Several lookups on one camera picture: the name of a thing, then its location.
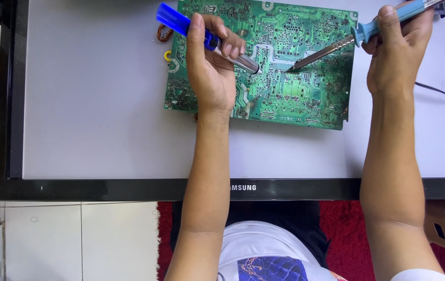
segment samsung logo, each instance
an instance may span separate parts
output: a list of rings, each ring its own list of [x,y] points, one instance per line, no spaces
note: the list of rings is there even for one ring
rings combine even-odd
[[[256,186],[255,184],[250,186],[250,185],[242,185],[242,186],[231,186],[231,190],[255,190]]]

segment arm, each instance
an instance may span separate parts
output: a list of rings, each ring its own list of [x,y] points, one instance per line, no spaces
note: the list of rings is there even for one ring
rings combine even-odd
[[[443,273],[424,233],[425,197],[415,158],[413,86],[433,11],[401,30],[397,15],[383,16],[385,9],[378,16],[383,43],[374,36],[363,46],[373,54],[367,79],[373,112],[360,201],[378,281],[408,269]]]
[[[229,210],[228,122],[236,95],[234,66],[205,53],[205,27],[224,39],[225,56],[234,59],[245,47],[244,41],[226,29],[219,17],[193,15],[186,61],[189,83],[198,99],[196,145],[181,228],[166,281],[217,280]]]

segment white t-shirt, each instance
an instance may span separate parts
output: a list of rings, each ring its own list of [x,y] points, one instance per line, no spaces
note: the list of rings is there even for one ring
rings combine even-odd
[[[313,254],[289,231],[262,221],[242,221],[224,230],[217,281],[345,280],[321,267]],[[407,270],[391,281],[445,281],[430,270]]]

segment light blue handle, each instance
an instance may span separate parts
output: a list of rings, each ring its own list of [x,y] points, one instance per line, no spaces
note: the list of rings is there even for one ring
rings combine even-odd
[[[423,11],[425,11],[424,0],[415,0],[396,10],[400,22],[405,21],[414,15],[420,14]],[[378,32],[379,29],[377,20],[374,20],[367,24],[358,23],[358,29],[351,27],[351,33],[352,35],[354,35],[354,42],[358,47],[360,46],[362,41],[368,43],[370,37],[377,34]]]

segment green circuit board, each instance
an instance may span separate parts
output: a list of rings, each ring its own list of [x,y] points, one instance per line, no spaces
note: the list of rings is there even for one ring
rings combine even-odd
[[[236,67],[236,101],[231,117],[342,130],[348,119],[354,45],[300,69],[296,61],[350,35],[355,11],[252,0],[183,0],[177,10],[221,17],[247,42],[246,55],[263,74]],[[186,39],[173,36],[164,107],[197,111],[186,70]]]

